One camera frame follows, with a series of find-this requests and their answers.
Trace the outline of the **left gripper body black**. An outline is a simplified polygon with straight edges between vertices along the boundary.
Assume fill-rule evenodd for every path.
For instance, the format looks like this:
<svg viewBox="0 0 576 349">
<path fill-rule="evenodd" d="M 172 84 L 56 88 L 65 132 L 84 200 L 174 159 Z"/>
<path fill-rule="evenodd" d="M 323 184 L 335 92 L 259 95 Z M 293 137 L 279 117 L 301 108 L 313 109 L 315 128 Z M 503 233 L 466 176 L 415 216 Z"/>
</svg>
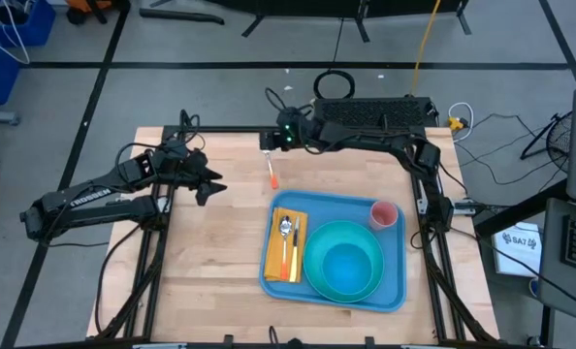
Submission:
<svg viewBox="0 0 576 349">
<path fill-rule="evenodd" d="M 208 182 L 207 163 L 205 153 L 200 148 L 195 148 L 187 158 L 176 165 L 172 185 L 175 188 L 198 189 L 203 183 Z"/>
</svg>

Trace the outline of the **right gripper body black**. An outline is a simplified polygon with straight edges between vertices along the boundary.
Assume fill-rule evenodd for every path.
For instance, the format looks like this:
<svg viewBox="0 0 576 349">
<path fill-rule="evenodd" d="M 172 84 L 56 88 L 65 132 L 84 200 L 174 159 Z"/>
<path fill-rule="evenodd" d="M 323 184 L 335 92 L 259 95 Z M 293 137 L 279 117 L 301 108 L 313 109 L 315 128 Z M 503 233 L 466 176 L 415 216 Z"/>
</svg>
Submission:
<svg viewBox="0 0 576 349">
<path fill-rule="evenodd" d="M 308 116 L 312 107 L 286 107 L 279 111 L 276 119 L 275 145 L 279 148 L 315 147 L 312 134 L 316 131 L 316 122 Z"/>
</svg>

